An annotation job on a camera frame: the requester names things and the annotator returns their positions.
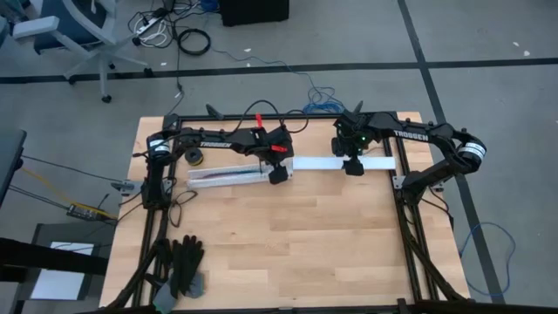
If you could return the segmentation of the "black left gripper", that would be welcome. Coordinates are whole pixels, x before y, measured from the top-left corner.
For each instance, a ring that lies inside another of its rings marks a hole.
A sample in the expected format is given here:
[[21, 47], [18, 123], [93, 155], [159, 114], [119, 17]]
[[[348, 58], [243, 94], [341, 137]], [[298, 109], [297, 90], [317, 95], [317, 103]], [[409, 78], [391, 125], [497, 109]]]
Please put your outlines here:
[[280, 162], [293, 156], [292, 138], [285, 126], [279, 126], [270, 132], [265, 128], [255, 128], [255, 147], [252, 154], [260, 160], [273, 166], [269, 173], [269, 182], [277, 185], [289, 178], [289, 172], [285, 166], [278, 165]]

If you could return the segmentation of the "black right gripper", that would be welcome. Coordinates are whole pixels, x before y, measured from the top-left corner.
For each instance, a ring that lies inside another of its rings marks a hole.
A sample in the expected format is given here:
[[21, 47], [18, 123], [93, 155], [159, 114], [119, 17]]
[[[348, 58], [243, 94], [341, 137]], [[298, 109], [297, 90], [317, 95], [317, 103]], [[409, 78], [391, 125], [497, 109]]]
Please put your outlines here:
[[[378, 143], [377, 131], [372, 131], [370, 123], [378, 118], [377, 113], [342, 113], [335, 121], [336, 136], [344, 145], [345, 156], [363, 155], [372, 142]], [[364, 166], [358, 159], [343, 161], [347, 175], [362, 176]]]

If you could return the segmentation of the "white raceway cover strip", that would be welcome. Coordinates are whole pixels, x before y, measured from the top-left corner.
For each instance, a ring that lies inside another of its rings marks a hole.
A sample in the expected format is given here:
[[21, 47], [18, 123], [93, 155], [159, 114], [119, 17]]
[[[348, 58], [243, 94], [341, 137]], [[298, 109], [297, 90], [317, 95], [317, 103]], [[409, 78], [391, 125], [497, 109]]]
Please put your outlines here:
[[[396, 161], [393, 157], [359, 156], [364, 170], [395, 170]], [[293, 158], [294, 170], [340, 170], [347, 157], [303, 157]]]

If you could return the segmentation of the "white slotted cable raceway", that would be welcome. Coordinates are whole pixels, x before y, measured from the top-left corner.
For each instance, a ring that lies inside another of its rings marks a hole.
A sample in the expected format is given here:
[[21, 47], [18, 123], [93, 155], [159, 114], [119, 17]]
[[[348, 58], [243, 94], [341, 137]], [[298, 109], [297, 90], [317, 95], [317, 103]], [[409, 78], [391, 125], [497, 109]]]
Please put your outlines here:
[[272, 170], [271, 165], [260, 162], [242, 166], [189, 170], [187, 186], [191, 189], [199, 189], [269, 182], [269, 173]]

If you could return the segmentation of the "black work glove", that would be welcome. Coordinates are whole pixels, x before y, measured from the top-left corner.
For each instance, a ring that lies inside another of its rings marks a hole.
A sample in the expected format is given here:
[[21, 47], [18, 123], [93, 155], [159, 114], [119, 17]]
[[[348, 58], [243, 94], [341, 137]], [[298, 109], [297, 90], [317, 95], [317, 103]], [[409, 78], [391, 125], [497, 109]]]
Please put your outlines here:
[[204, 256], [202, 241], [195, 235], [185, 235], [182, 242], [173, 240], [173, 274], [170, 281], [171, 295], [186, 295]]
[[163, 266], [163, 277], [158, 281], [160, 285], [153, 299], [155, 310], [159, 314], [169, 314], [177, 301], [177, 290], [172, 288], [174, 274], [174, 254], [168, 239], [158, 242], [158, 254]]

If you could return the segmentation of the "black computer case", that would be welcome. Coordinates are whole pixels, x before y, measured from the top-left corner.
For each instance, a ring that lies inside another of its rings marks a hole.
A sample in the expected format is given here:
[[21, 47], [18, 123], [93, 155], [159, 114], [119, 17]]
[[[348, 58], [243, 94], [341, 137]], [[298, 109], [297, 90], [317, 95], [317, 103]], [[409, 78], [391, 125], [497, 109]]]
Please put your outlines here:
[[219, 0], [224, 26], [281, 22], [289, 18], [289, 0]]

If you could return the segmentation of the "white power strip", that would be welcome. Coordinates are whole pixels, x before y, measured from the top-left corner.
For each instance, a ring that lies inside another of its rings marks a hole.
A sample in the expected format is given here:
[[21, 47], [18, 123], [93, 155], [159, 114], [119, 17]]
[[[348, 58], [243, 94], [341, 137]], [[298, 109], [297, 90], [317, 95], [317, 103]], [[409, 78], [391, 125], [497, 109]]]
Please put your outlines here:
[[160, 17], [141, 17], [134, 25], [133, 33], [138, 37], [158, 24], [160, 20]]

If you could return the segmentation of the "small black electronics box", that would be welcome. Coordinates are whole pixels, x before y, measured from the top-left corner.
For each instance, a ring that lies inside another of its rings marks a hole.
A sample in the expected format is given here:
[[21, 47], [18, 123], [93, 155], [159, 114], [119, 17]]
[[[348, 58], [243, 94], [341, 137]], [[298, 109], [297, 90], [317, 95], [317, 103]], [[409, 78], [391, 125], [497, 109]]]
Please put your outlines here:
[[67, 209], [66, 215], [88, 222], [109, 220], [109, 217], [105, 215], [105, 211], [102, 209], [98, 209], [98, 208], [90, 209], [90, 208], [80, 207], [75, 204], [72, 204]]

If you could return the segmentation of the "grey cabinet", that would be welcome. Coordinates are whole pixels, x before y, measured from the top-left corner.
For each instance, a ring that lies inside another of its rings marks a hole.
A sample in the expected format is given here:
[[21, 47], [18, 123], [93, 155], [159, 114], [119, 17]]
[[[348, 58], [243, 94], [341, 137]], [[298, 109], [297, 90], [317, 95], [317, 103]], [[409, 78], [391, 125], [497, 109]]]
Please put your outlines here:
[[[40, 224], [36, 227], [32, 242], [46, 247], [50, 247], [51, 242], [92, 243], [94, 245], [92, 256], [107, 258], [110, 255], [113, 235], [113, 227], [102, 222]], [[104, 283], [102, 276], [91, 275], [91, 286], [84, 300], [31, 300], [31, 291], [39, 272], [40, 270], [32, 270], [27, 281], [19, 285], [12, 314], [74, 314], [94, 311], [99, 307]]]

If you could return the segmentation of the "white paper sheet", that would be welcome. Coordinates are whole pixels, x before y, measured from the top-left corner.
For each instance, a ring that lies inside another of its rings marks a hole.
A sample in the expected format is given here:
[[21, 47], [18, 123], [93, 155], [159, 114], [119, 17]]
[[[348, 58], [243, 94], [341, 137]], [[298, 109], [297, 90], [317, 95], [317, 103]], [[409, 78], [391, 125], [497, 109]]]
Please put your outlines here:
[[[61, 249], [91, 256], [92, 243], [51, 242], [52, 249]], [[37, 281], [31, 291], [31, 300], [78, 301], [84, 300], [91, 286], [91, 275], [84, 273], [40, 270]]]

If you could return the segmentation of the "black flat crossbar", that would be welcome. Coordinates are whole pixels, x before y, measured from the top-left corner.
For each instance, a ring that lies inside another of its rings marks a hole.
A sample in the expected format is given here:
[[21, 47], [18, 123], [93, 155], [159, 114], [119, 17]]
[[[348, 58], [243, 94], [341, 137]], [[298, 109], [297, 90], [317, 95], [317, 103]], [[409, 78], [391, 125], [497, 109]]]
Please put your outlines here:
[[23, 283], [28, 269], [104, 275], [108, 259], [0, 237], [0, 282]]

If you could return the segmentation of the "grey office chair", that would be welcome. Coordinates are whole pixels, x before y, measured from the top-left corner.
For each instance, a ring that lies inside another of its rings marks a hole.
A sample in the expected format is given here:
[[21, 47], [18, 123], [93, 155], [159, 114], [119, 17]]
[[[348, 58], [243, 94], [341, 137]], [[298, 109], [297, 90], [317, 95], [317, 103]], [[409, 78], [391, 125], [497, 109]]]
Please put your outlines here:
[[38, 18], [12, 22], [0, 14], [0, 45], [6, 38], [33, 38], [37, 53], [66, 49], [82, 60], [63, 74], [70, 84], [77, 82], [78, 74], [88, 65], [95, 64], [99, 72], [101, 100], [112, 101], [107, 91], [108, 71], [120, 60], [143, 67], [147, 78], [154, 76], [150, 65], [130, 58], [119, 50], [133, 41], [133, 34], [118, 39], [114, 35], [117, 20], [116, 0], [43, 0]]

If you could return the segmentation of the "black side desk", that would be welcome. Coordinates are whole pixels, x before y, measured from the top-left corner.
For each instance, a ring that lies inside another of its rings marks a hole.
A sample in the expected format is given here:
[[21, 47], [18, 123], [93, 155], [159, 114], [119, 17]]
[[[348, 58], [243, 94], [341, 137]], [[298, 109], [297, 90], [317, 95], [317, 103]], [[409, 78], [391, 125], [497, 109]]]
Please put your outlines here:
[[21, 156], [27, 132], [0, 127], [0, 207], [14, 173], [23, 165]]

